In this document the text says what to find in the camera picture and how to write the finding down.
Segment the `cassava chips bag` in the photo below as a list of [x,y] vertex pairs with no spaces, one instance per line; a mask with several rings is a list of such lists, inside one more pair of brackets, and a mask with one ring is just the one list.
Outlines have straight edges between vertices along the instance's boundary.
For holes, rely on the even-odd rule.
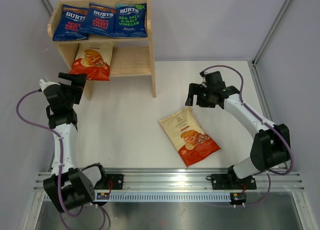
[[221,149],[205,133],[190,106],[159,120],[158,123],[187,167],[204,160]]
[[116,44],[116,42],[80,43],[69,73],[86,74],[87,80],[109,81],[113,48]]

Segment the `blue Burts chilli bag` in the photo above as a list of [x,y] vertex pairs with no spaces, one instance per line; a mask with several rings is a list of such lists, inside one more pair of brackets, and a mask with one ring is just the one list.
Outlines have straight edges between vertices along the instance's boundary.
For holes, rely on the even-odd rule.
[[87,7],[63,4],[61,19],[52,40],[56,42],[87,40],[88,34],[80,32],[80,28],[86,19],[88,10]]

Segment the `Burts sea salt vinegar bag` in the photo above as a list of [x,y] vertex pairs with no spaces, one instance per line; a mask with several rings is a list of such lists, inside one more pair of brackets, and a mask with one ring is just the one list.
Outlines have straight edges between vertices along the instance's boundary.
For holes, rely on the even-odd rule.
[[147,4],[116,4],[114,38],[146,38]]

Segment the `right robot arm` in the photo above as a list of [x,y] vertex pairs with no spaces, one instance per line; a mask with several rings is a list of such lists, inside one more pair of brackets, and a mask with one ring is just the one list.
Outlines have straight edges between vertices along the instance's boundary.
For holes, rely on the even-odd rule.
[[292,161],[290,131],[285,124],[275,124],[250,107],[243,90],[226,86],[219,71],[200,72],[202,83],[189,85],[186,106],[219,106],[234,116],[253,138],[249,157],[230,166],[227,173],[208,176],[214,190],[255,190],[254,175]]

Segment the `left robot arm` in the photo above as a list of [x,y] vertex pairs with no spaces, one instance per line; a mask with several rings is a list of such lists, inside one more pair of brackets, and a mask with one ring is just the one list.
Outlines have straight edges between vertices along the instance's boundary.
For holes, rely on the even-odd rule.
[[108,176],[100,163],[84,169],[77,165],[76,138],[78,117],[74,105],[81,101],[87,75],[58,74],[70,84],[40,79],[39,85],[48,106],[48,129],[54,137],[54,159],[51,176],[44,180],[43,188],[60,213],[82,207],[95,200],[95,188],[103,189]]

